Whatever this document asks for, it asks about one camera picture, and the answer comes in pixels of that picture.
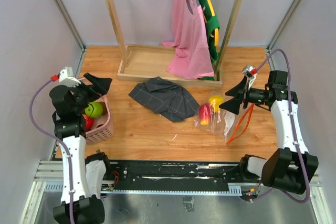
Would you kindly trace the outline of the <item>yellow fake lemon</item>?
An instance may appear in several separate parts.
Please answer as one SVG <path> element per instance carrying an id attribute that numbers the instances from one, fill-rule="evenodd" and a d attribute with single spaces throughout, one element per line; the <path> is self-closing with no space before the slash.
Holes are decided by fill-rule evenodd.
<path id="1" fill-rule="evenodd" d="M 212 95 L 208 98 L 208 103 L 212 106 L 215 112 L 218 112 L 219 106 L 224 103 L 225 99 L 222 95 Z"/>

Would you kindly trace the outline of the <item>green fake apple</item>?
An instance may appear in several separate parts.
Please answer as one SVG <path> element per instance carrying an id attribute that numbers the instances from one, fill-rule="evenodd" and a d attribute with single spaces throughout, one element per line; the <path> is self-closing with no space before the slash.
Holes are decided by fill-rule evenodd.
<path id="1" fill-rule="evenodd" d="M 103 106 L 100 102 L 90 102 L 85 108 L 85 115 L 90 118 L 99 118 L 103 114 Z"/>

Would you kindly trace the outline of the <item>clear zip top bag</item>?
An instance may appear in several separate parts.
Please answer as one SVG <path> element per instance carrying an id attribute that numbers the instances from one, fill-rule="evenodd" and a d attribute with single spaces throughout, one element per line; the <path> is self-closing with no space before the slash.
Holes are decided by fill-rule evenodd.
<path id="1" fill-rule="evenodd" d="M 208 103 L 208 98 L 212 95 L 222 95 L 225 101 L 227 100 L 224 94 L 212 91 L 206 99 L 203 100 L 201 105 Z M 240 107 L 239 114 L 235 115 L 223 109 L 219 109 L 218 112 L 215 112 L 212 108 L 213 115 L 211 123 L 207 126 L 202 126 L 198 114 L 200 106 L 196 109 L 193 117 L 194 126 L 212 135 L 221 136 L 227 144 L 241 137 L 247 131 L 254 109 L 253 105 L 249 105 L 246 109 Z"/>

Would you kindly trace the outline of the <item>red yellow fake mango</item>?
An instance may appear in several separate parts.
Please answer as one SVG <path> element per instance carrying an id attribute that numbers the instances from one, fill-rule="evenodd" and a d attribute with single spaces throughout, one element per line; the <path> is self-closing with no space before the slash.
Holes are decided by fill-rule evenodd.
<path id="1" fill-rule="evenodd" d="M 204 103 L 200 106 L 199 111 L 199 122 L 202 126 L 207 126 L 211 123 L 212 121 L 212 107 L 209 103 Z"/>

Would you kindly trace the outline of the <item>red fake apple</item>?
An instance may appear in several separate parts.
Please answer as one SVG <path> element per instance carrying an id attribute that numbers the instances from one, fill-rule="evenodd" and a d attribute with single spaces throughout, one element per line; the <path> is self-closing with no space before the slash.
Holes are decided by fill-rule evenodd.
<path id="1" fill-rule="evenodd" d="M 87 116 L 86 114 L 82 115 L 86 123 L 86 132 L 90 131 L 93 127 L 94 120 L 93 118 Z"/>

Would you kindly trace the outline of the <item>orange fake fruit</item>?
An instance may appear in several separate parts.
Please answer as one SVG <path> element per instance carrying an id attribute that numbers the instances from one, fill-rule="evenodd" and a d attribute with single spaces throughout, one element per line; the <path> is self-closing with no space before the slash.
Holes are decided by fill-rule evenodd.
<path id="1" fill-rule="evenodd" d="M 102 115 L 107 114 L 107 106 L 105 102 L 100 102 L 101 106 L 102 106 Z"/>

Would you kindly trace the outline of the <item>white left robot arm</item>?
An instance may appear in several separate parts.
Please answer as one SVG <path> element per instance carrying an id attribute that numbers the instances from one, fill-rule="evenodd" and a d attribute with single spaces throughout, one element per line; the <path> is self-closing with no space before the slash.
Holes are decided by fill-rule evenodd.
<path id="1" fill-rule="evenodd" d="M 85 157 L 86 122 L 83 112 L 109 91 L 112 80 L 89 73 L 85 84 L 66 67 L 58 75 L 59 84 L 49 96 L 55 108 L 52 120 L 60 144 L 63 166 L 63 191 L 60 206 L 53 209 L 58 223 L 103 223 L 105 210 L 101 200 L 102 181 L 112 175 L 105 153 Z"/>

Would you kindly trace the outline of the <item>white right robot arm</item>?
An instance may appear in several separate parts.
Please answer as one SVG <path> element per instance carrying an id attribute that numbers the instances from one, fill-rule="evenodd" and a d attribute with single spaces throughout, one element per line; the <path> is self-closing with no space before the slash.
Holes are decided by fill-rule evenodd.
<path id="1" fill-rule="evenodd" d="M 231 99 L 219 108 L 237 115 L 249 104 L 266 105 L 275 121 L 278 148 L 269 159 L 245 155 L 240 161 L 238 177 L 250 182 L 258 176 L 267 187 L 302 195 L 319 162 L 303 141 L 298 122 L 298 98 L 289 86 L 289 74 L 273 70 L 265 87 L 258 89 L 252 86 L 257 70 L 251 68 L 243 73 L 242 81 L 226 92 Z"/>

